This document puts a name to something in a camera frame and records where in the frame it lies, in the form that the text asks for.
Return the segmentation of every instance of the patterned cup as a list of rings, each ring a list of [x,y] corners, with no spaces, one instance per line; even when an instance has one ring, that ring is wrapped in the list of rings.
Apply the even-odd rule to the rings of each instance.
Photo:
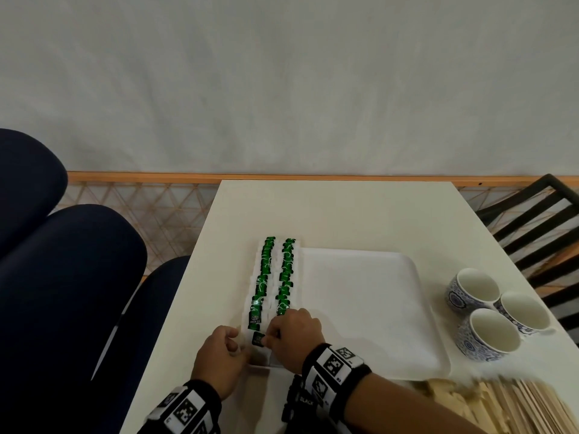
[[[477,309],[459,326],[454,342],[465,357],[490,362],[517,350],[520,335],[517,328],[500,313]]]
[[[505,292],[495,301],[495,308],[525,336],[548,333],[551,319],[539,300],[518,292]]]
[[[446,304],[456,313],[466,315],[475,309],[490,308],[501,292],[497,283],[478,269],[465,268],[446,288]]]

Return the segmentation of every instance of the cup rim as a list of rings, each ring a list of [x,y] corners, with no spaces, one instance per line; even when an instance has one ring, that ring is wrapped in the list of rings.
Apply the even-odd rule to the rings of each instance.
[[[493,300],[483,300],[483,299],[480,299],[480,298],[478,298],[478,297],[475,297],[475,296],[472,295],[470,292],[468,292],[468,291],[464,288],[464,286],[460,283],[460,280],[459,280],[460,273],[462,272],[462,273],[464,274],[463,271],[476,271],[476,272],[479,272],[480,274],[484,275],[485,277],[488,277],[489,279],[491,279],[491,280],[493,281],[493,283],[494,283],[494,285],[495,285],[495,288],[496,288],[496,291],[497,291],[496,297],[495,297]],[[463,268],[463,269],[461,269],[459,272],[456,273],[456,276],[455,276],[455,277],[456,277],[456,283],[459,285],[460,289],[461,289],[467,296],[469,296],[470,298],[472,298],[472,299],[474,299],[474,300],[476,300],[476,301],[480,301],[480,302],[482,302],[482,303],[494,303],[495,301],[497,301],[498,299],[501,298],[501,290],[500,290],[500,288],[498,287],[497,281],[496,281],[495,279],[493,279],[491,276],[489,276],[485,271],[481,271],[480,269],[476,269],[476,268]]]
[[[545,316],[546,316],[546,318],[547,318],[548,324],[546,325],[546,327],[544,327],[544,328],[535,328],[535,327],[533,327],[533,326],[529,326],[528,324],[525,324],[525,323],[523,323],[522,321],[516,319],[516,318],[514,317],[514,315],[509,312],[509,310],[508,310],[508,308],[506,307],[506,305],[503,303],[503,297],[513,297],[513,296],[515,296],[515,297],[525,297],[526,299],[533,300],[535,303],[537,303],[537,304],[541,307],[541,309],[543,310],[543,313],[545,314]],[[540,305],[540,303],[539,303],[536,299],[534,299],[532,296],[527,295],[527,294],[523,294],[523,292],[507,291],[507,292],[503,292],[503,293],[501,294],[501,296],[499,297],[499,299],[498,299],[497,301],[499,301],[499,300],[500,300],[501,305],[503,306],[504,310],[509,314],[509,316],[510,316],[513,320],[515,320],[518,324],[520,324],[521,326],[524,326],[525,328],[529,328],[529,329],[532,329],[532,330],[537,330],[538,332],[540,332],[540,331],[542,331],[542,330],[546,330],[546,329],[548,329],[548,328],[551,327],[551,324],[552,324],[552,323],[551,323],[551,317],[549,317],[549,314],[546,312],[545,308],[542,307],[542,306]]]
[[[508,323],[509,326],[516,332],[518,344],[517,344],[517,347],[515,347],[513,350],[506,352],[506,351],[504,351],[504,350],[497,349],[494,345],[490,345],[489,343],[487,343],[486,341],[484,341],[484,339],[481,338],[481,336],[480,336],[480,335],[476,332],[476,330],[474,329],[474,326],[473,326],[473,315],[474,315],[474,314],[480,315],[481,313],[488,313],[488,312],[493,313],[493,314],[496,313],[498,316],[501,317],[500,319],[501,319],[503,322]],[[517,351],[518,349],[520,349],[521,339],[520,339],[519,329],[517,329],[517,327],[516,327],[506,316],[504,316],[502,313],[498,313],[498,312],[496,312],[496,311],[493,311],[492,309],[486,309],[486,308],[476,309],[476,310],[474,310],[474,311],[468,316],[468,326],[469,326],[470,329],[473,331],[474,335],[475,335],[483,344],[485,344],[487,347],[491,348],[492,350],[494,350],[494,351],[496,351],[496,352],[498,352],[498,353],[502,353],[502,354],[508,355],[508,354],[511,354],[511,353]]]

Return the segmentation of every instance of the tray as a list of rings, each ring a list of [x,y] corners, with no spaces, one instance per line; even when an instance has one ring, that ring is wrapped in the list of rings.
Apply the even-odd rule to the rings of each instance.
[[[388,379],[424,380],[451,371],[414,262],[400,253],[301,248],[299,303]]]

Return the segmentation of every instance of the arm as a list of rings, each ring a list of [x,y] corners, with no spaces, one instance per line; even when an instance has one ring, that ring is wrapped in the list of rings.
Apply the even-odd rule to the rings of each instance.
[[[306,383],[312,365],[329,346],[320,321],[305,309],[287,310],[285,315],[271,320],[262,343],[286,369],[301,373]],[[370,434],[483,434],[477,426],[436,402],[369,373],[366,366],[352,372],[356,373],[350,373],[350,384],[346,384],[348,376],[343,388],[339,387],[330,416],[337,403],[339,418],[353,428]],[[340,395],[342,389],[346,395]]]
[[[238,346],[231,338],[238,334],[228,326],[213,331],[197,352],[191,380],[176,387],[147,416],[139,434],[219,432],[221,401],[235,389],[250,357],[249,348],[232,355]]]

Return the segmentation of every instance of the table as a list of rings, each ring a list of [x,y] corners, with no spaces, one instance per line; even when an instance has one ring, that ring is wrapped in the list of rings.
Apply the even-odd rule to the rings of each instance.
[[[503,291],[534,291],[451,183],[223,181],[123,434],[135,433],[150,410],[189,379],[197,350],[216,326],[240,324],[257,240],[267,235],[299,237],[303,247],[406,254],[431,301],[451,358],[451,379],[468,382],[498,374],[543,379],[579,416],[579,350],[555,321],[554,335],[535,336],[496,363],[469,361],[454,346],[458,319],[442,293],[458,270],[486,271]],[[292,377],[281,369],[246,375],[223,403],[223,432],[279,432]]]

